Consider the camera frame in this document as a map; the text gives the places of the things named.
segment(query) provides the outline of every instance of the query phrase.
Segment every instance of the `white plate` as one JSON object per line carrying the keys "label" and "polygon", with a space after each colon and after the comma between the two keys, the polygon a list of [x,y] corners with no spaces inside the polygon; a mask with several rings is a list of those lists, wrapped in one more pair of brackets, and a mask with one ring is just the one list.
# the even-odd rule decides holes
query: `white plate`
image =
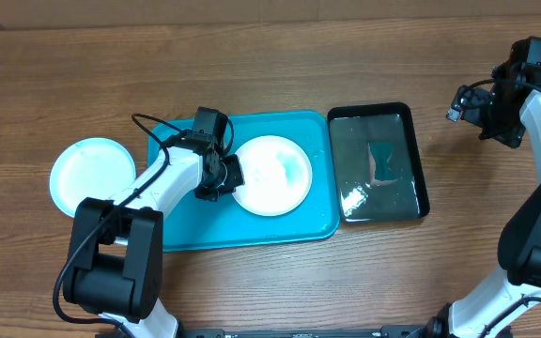
{"label": "white plate", "polygon": [[312,165],[295,143],[279,136],[260,136],[236,154],[245,184],[233,196],[246,210],[261,216],[287,213],[306,198],[312,185]]}
{"label": "white plate", "polygon": [[118,142],[104,138],[79,141],[57,158],[49,176],[55,205],[74,217],[86,197],[106,199],[135,180],[131,154]]}

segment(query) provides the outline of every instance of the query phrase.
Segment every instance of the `wooden table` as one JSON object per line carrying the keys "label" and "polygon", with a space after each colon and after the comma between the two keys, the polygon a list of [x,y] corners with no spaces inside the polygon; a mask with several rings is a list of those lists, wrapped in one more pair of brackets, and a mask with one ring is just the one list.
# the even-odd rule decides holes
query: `wooden table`
{"label": "wooden table", "polygon": [[[166,254],[162,301],[188,329],[424,324],[497,265],[502,227],[536,186],[528,139],[509,149],[444,116],[541,17],[0,32],[0,335],[92,336],[51,304],[72,221],[48,190],[55,158],[93,136],[142,171],[134,112],[191,117],[403,101],[431,200],[419,223],[342,225],[324,241]],[[82,310],[65,304],[71,315]],[[541,306],[514,325],[541,336]]]}

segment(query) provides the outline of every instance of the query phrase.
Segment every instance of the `blue mat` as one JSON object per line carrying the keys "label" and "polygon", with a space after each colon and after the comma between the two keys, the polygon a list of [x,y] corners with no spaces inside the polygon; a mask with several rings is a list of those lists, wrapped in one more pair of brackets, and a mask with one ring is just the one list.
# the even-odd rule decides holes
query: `blue mat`
{"label": "blue mat", "polygon": [[[247,141],[264,135],[285,137],[298,144],[312,164],[313,180],[304,201],[285,215],[263,217],[243,209],[226,195],[218,202],[198,200],[193,192],[180,200],[164,220],[163,250],[177,252],[324,239],[339,225],[339,211],[327,121],[313,111],[231,116],[235,140],[231,153]],[[193,120],[169,121],[181,129]],[[158,125],[162,140],[176,133]],[[229,128],[225,135],[228,141]],[[152,139],[147,145],[147,165],[158,156]]]}

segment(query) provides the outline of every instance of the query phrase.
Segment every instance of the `white disc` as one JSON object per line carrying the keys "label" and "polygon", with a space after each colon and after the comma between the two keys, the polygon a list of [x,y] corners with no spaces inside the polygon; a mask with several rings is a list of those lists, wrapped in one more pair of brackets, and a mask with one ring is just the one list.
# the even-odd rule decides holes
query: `white disc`
{"label": "white disc", "polygon": [[49,176],[49,191],[55,205],[65,214],[74,212],[86,197],[106,199],[131,185],[135,163],[119,143],[90,138],[64,150]]}
{"label": "white disc", "polygon": [[312,165],[295,143],[279,136],[260,136],[236,154],[245,184],[233,196],[246,210],[278,216],[297,207],[312,185]]}

